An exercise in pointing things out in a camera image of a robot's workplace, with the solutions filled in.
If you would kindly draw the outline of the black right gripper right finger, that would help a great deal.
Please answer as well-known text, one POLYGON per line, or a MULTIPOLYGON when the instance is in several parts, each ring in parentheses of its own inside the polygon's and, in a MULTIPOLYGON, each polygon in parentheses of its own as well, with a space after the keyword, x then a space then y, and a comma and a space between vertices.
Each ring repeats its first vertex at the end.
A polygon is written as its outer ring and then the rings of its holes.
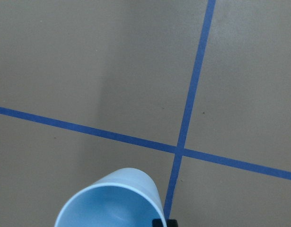
POLYGON ((177 227, 177 220, 176 219, 168 219, 167 220, 167 227, 177 227))

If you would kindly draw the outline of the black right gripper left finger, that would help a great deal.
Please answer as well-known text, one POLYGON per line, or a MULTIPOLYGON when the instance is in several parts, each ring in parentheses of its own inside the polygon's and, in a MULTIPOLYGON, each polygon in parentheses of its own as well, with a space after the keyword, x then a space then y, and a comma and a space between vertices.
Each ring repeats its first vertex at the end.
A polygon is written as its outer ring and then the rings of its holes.
POLYGON ((152 227, 162 227, 162 220, 161 219, 153 219, 152 220, 152 227))

